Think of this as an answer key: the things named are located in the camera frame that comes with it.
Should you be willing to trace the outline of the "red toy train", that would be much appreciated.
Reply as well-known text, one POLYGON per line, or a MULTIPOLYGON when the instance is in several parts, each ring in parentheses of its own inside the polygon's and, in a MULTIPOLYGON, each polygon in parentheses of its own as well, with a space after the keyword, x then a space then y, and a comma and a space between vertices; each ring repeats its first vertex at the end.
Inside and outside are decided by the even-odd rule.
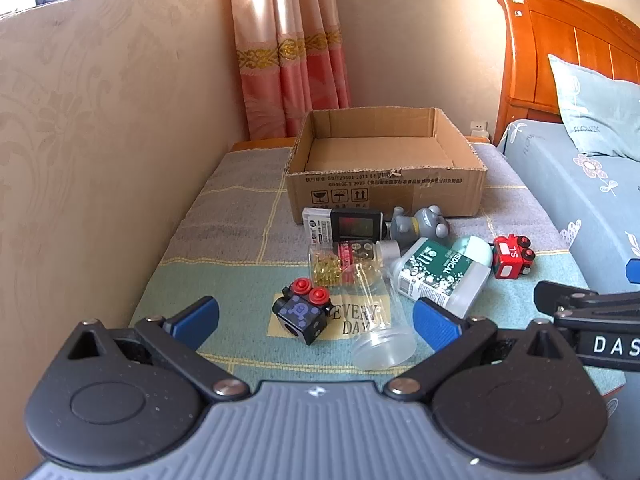
POLYGON ((536 254, 527 236, 501 235, 492 243, 492 272, 499 280, 516 280, 532 270, 536 254))

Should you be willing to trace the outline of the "mint green round case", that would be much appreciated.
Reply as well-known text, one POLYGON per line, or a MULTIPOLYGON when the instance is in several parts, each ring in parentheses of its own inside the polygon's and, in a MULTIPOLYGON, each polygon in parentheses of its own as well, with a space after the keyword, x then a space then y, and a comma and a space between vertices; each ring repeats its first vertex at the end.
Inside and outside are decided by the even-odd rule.
POLYGON ((474 235, 459 237, 454 241, 451 248, 483 266, 488 268, 492 266, 492 260, 494 260, 492 245, 480 237, 474 235))

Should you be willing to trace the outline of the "white green medical bottle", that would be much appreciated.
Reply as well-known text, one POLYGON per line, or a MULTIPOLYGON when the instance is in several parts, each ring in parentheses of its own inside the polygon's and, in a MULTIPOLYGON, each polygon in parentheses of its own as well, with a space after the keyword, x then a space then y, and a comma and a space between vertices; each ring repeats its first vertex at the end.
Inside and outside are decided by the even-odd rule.
POLYGON ((392 285, 408 299, 431 299, 458 318, 465 318, 489 274, 488 266, 421 237, 393 264, 392 285))

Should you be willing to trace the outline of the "grey cartoon mouse figure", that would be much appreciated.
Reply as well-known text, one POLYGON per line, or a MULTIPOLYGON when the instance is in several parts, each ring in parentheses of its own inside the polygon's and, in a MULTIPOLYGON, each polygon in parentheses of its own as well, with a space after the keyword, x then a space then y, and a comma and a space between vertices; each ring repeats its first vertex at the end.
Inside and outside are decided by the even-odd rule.
POLYGON ((421 208, 412 216, 407 216, 404 208, 396 206, 390 220, 388 234, 392 240, 396 240, 401 250, 408 249, 421 237, 446 244, 449 237, 449 224, 439 206, 431 205, 421 208))

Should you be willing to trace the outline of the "clear plastic jar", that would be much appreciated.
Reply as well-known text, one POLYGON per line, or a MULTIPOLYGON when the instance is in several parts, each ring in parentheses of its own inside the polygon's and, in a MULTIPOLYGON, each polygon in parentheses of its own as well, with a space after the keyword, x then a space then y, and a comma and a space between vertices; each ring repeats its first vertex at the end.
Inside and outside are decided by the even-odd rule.
POLYGON ((350 322, 352 362, 362 370, 385 370, 408 361, 416 337, 393 285, 400 258, 394 240, 352 240, 338 245, 344 315, 350 322))

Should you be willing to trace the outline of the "black cube toy red buttons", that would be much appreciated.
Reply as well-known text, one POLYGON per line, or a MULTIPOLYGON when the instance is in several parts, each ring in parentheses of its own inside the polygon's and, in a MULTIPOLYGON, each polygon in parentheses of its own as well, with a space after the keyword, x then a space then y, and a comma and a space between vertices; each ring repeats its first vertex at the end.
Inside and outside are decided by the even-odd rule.
POLYGON ((296 278, 282 289, 271 312, 291 335, 310 346, 326 329, 334 308, 329 291, 310 278, 296 278))

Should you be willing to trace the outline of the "clear bottle yellow capsules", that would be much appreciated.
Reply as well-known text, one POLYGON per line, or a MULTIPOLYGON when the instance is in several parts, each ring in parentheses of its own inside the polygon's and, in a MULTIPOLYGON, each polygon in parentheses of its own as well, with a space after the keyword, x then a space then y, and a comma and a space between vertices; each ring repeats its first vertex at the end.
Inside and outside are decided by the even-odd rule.
POLYGON ((378 248, 370 240, 310 245, 308 249, 309 277, 314 286, 352 285, 358 271, 379 263, 378 248))

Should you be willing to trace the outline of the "blue floral bed sheet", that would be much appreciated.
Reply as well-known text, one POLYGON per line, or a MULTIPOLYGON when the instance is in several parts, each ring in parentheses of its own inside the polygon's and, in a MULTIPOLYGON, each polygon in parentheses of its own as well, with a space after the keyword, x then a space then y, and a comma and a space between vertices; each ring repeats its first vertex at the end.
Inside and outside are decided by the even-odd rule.
POLYGON ((589 287, 636 292, 639 284, 639 164, 577 151, 561 124, 517 120, 498 144, 541 204, 589 287))

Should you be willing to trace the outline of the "grey green checked blanket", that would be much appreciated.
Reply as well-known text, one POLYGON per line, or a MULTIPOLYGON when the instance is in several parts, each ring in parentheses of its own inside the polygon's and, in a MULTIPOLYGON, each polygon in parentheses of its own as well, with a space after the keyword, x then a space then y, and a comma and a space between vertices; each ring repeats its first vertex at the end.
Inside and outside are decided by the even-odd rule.
MULTIPOLYGON (((477 155, 487 174, 480 212, 454 219, 454 235, 485 240, 521 234, 532 240, 533 271, 516 280, 491 278, 473 312, 505 328, 524 327, 535 315, 533 290, 549 280, 584 286, 585 279, 559 231, 506 160, 491 145, 477 155)), ((314 344, 288 336, 271 313, 280 290, 307 272, 308 240, 294 222, 283 180, 285 148, 227 155, 178 226, 139 302, 136 318, 171 316, 193 301, 218 301, 216 332, 202 355, 250 385, 263 380, 386 382, 385 370, 352 364, 352 337, 363 328, 362 309, 338 309, 314 344)))

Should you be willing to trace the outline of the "open cardboard box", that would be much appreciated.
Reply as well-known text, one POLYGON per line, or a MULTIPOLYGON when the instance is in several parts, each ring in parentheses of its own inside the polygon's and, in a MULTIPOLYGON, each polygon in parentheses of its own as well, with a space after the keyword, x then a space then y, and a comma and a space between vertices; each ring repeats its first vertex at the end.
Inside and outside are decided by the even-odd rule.
POLYGON ((436 107, 314 110, 296 136, 285 183, 292 217, 306 207, 409 214, 439 206, 445 218, 475 216, 487 168, 436 107))

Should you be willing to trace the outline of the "black digital clock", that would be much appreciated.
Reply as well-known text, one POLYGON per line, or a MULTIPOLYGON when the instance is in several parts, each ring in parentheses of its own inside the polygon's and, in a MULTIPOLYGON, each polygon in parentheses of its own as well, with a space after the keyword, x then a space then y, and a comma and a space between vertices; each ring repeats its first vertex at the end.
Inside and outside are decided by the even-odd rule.
POLYGON ((340 208, 330 214, 335 243, 350 240, 384 240, 387 228, 381 211, 375 209, 340 208))

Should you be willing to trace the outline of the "white labelled card box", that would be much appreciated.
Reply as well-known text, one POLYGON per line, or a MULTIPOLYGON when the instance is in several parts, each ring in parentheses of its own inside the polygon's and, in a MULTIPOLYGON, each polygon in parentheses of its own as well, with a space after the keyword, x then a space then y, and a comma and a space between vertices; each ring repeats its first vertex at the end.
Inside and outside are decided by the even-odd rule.
POLYGON ((331 209, 305 207, 303 225, 311 245, 332 245, 331 209))

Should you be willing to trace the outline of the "orange wooden headboard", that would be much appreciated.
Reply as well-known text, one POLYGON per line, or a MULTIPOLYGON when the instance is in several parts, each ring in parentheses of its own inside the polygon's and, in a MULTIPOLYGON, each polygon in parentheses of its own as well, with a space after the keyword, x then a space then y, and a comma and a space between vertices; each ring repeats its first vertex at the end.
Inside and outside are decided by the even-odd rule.
POLYGON ((494 143, 516 120, 561 120, 550 54, 611 79, 639 81, 639 27, 584 0, 497 0, 506 55, 494 143))

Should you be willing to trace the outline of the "pink patterned curtain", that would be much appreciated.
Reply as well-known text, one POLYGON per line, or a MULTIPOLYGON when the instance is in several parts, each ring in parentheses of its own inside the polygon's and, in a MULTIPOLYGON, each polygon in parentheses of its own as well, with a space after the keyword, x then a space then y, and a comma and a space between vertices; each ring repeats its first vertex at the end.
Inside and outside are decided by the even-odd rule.
POLYGON ((337 0, 231 0, 252 140, 296 136, 312 110, 350 107, 337 0))

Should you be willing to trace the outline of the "white wall socket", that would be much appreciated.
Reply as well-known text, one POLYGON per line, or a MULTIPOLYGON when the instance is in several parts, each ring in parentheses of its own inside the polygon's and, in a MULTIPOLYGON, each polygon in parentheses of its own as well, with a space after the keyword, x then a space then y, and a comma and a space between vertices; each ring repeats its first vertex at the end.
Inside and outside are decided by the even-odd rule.
POLYGON ((470 129, 472 131, 487 131, 488 122, 483 122, 482 120, 474 120, 474 122, 470 123, 470 129))

